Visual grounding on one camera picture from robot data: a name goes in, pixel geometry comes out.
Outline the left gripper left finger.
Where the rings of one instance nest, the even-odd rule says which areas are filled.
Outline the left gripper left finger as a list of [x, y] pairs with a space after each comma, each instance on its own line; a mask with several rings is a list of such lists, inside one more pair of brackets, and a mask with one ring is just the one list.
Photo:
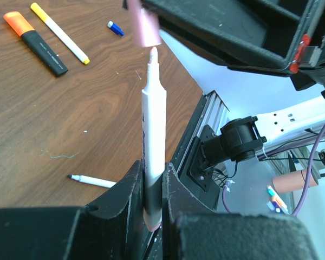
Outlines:
[[0, 209], [0, 259], [142, 259], [142, 163], [83, 207]]

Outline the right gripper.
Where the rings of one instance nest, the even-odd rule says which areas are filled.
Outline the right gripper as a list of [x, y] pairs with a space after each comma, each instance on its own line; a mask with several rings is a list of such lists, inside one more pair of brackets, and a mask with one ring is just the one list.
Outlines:
[[298, 72], [290, 77], [291, 81], [297, 91], [316, 83], [325, 91], [325, 1], [287, 1], [287, 7], [302, 17], [307, 24], [304, 34], [309, 37], [299, 53]]

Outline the black orange highlighter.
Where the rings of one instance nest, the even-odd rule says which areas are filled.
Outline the black orange highlighter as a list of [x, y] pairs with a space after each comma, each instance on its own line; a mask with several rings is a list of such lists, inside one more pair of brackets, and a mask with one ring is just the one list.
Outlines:
[[56, 77], [62, 76], [68, 72], [68, 68], [20, 12], [8, 12], [3, 18], [25, 45]]

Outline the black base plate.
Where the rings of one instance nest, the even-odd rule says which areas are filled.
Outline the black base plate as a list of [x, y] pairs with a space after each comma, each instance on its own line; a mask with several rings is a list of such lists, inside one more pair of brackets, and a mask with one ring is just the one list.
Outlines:
[[203, 94], [171, 159], [181, 183], [212, 210], [217, 208], [220, 194], [212, 179], [223, 153], [220, 128], [227, 121], [228, 109], [218, 94]]

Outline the pink pen cap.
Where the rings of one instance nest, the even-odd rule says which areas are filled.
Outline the pink pen cap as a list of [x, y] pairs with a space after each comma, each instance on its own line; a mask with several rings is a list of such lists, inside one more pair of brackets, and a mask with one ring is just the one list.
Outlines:
[[144, 8], [140, 0], [128, 0], [127, 8], [132, 22], [134, 42], [138, 47], [161, 44], [158, 16]]

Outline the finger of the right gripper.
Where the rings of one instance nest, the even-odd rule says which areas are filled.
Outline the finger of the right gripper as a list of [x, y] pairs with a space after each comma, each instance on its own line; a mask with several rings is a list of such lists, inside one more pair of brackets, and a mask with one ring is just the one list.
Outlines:
[[143, 1], [165, 28], [232, 67], [284, 71], [300, 17], [275, 1]]

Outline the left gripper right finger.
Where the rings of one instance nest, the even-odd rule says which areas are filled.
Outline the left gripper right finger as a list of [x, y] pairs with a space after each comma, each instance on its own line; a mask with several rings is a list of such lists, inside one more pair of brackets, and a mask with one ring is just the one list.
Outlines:
[[306, 227], [282, 214], [215, 213], [179, 180], [162, 178], [163, 259], [318, 259]]

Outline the white purple-tip pen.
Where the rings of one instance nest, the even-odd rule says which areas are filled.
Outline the white purple-tip pen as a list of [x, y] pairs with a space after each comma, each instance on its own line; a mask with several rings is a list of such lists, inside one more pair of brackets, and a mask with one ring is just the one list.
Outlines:
[[104, 187], [104, 188], [108, 188], [108, 189], [113, 187], [116, 184], [116, 182], [114, 182], [114, 181], [89, 177], [89, 176], [85, 176], [85, 175], [73, 175], [73, 174], [71, 174], [71, 175], [67, 175], [67, 177], [69, 179], [72, 179], [74, 181], [78, 181], [80, 183], [99, 186], [99, 187]]

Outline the blue pen cap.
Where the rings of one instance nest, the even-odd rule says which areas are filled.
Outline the blue pen cap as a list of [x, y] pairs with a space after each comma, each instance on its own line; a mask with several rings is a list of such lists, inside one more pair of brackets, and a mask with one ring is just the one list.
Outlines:
[[113, 32], [115, 33], [116, 35], [119, 35], [119, 36], [124, 36], [125, 33], [122, 31], [122, 29], [116, 25], [114, 22], [112, 21], [109, 21], [107, 23], [107, 27]]

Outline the white yellow pen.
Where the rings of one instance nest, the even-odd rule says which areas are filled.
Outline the white yellow pen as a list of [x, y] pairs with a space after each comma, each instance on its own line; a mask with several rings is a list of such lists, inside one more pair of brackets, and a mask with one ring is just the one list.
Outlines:
[[84, 65], [90, 63], [89, 57], [36, 2], [31, 4], [30, 9]]

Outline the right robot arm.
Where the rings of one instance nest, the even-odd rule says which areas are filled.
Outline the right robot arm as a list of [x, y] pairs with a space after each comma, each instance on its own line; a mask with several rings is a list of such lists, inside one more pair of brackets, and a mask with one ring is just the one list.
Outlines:
[[[199, 56], [231, 70], [289, 77], [297, 91], [323, 85], [325, 1], [143, 1], [160, 26]], [[227, 123], [205, 142], [212, 164], [242, 161], [281, 137], [325, 122], [315, 100]]]

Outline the white pink-tip pen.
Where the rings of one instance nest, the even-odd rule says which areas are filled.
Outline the white pink-tip pen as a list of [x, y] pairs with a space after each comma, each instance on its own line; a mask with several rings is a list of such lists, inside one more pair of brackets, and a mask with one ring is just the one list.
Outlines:
[[160, 83], [158, 50], [147, 64], [147, 83], [141, 91], [144, 222], [150, 232], [162, 221], [162, 174], [165, 170], [167, 91]]

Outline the pink cylinder container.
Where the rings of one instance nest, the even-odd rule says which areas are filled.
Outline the pink cylinder container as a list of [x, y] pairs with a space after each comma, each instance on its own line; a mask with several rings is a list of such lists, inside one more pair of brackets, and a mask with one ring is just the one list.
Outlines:
[[278, 193], [293, 192], [304, 188], [306, 176], [306, 169], [298, 170], [274, 177], [272, 184]]

